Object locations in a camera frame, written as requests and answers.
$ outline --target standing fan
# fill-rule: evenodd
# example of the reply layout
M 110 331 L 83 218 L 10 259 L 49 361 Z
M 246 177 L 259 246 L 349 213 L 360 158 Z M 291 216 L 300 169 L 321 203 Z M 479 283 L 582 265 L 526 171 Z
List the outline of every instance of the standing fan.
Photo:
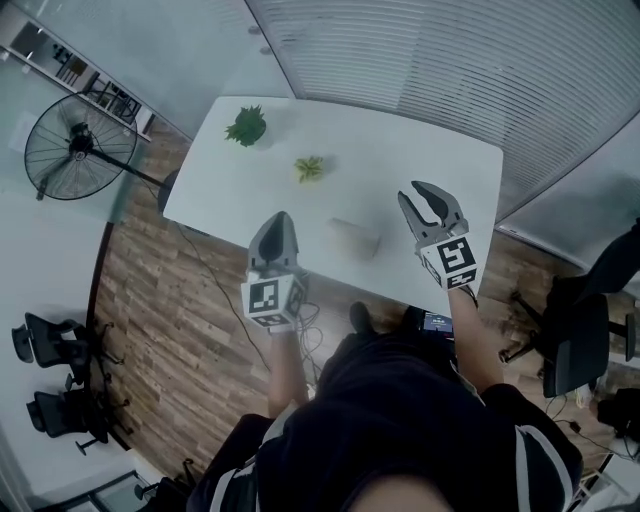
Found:
M 63 201 L 88 197 L 109 185 L 123 170 L 167 188 L 129 165 L 138 132 L 126 101 L 103 93 L 100 103 L 108 105 L 113 114 L 80 93 L 72 94 L 49 107 L 34 125 L 24 164 L 38 190 L 38 200 L 43 196 Z

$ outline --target shoe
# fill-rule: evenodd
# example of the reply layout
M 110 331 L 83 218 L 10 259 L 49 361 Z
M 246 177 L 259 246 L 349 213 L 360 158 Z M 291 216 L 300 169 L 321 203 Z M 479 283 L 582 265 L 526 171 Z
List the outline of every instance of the shoe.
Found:
M 424 310 L 409 306 L 402 316 L 401 328 L 411 331 L 421 331 L 424 323 Z
M 376 334 L 373 325 L 371 325 L 369 310 L 362 302 L 354 302 L 351 304 L 351 308 L 349 308 L 349 320 L 356 333 Z

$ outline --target black shirt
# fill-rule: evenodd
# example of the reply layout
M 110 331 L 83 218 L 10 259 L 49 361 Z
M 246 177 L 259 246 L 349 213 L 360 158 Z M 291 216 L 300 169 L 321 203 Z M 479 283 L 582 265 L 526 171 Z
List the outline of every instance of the black shirt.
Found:
M 443 340 L 433 337 L 347 338 L 325 366 L 316 398 L 288 418 L 281 436 L 260 446 L 260 428 L 253 427 L 244 453 L 229 449 L 222 464 L 220 454 L 214 459 L 192 510 L 209 510 L 221 474 L 243 467 L 256 451 L 253 485 L 265 512 L 348 510 L 368 483 L 390 474 L 429 479 L 460 511 L 518 510 L 524 478 L 530 510 L 562 510 L 565 493 L 553 461 L 516 425 L 548 440 L 574 488 L 582 470 L 578 450 L 514 387 L 493 386 L 480 400 L 451 361 Z M 240 439 L 236 430 L 231 437 Z M 516 471 L 518 435 L 528 452 L 524 474 Z M 233 460 L 233 453 L 242 458 Z M 235 509 L 230 503 L 226 508 Z

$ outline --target wooden floor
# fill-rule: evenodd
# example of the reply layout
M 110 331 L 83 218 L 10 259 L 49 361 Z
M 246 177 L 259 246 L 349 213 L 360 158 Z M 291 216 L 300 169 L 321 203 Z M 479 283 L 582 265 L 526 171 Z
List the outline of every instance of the wooden floor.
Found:
M 145 171 L 162 178 L 180 167 L 188 144 L 160 123 L 155 123 L 151 137 Z M 245 250 L 185 228 L 182 231 L 241 312 Z M 553 275 L 573 272 L 570 265 L 552 256 L 494 234 L 479 303 L 481 316 L 502 334 L 496 349 L 525 342 L 534 327 L 510 304 L 512 291 L 522 291 L 542 310 Z M 320 366 L 351 332 L 347 313 L 352 302 L 367 304 L 380 330 L 391 329 L 404 311 L 401 304 L 318 276 L 311 279 L 309 300 L 321 308 L 315 326 L 322 331 L 323 340 L 313 352 Z M 632 307 L 631 299 L 624 295 L 615 297 L 613 303 L 614 316 Z M 313 309 L 306 306 L 303 314 Z M 125 357 L 124 365 L 109 366 L 114 395 L 131 401 L 122 418 L 134 433 L 123 437 L 168 475 L 178 474 L 185 458 L 194 459 L 196 469 L 202 471 L 242 414 L 266 412 L 267 369 L 209 270 L 178 227 L 157 212 L 156 200 L 144 185 L 135 187 L 124 221 L 114 229 L 96 316 L 102 322 L 114 322 L 106 346 Z M 264 333 L 247 328 L 266 355 Z M 310 349 L 319 337 L 319 331 L 310 331 Z M 508 382 L 545 408 L 536 377 L 540 364 L 539 356 L 531 353 L 508 366 L 506 375 Z M 310 366 L 307 373 L 311 378 Z M 552 403 L 549 413 L 557 413 L 563 402 L 559 398 Z M 607 445 L 612 437 L 608 427 L 576 407 L 571 395 L 558 418 L 576 419 L 582 433 L 600 444 Z M 568 433 L 583 452 L 586 467 L 597 467 L 604 450 Z

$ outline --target green succulent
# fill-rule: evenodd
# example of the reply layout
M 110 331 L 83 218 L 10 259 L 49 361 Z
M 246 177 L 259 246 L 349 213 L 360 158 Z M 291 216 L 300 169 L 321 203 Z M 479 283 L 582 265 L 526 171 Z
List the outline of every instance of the green succulent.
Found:
M 298 181 L 318 181 L 322 178 L 324 169 L 322 168 L 322 157 L 311 156 L 309 158 L 298 158 L 295 163 L 298 171 Z
M 261 105 L 240 109 L 236 122 L 227 126 L 227 138 L 235 140 L 242 146 L 253 146 L 267 129 Z

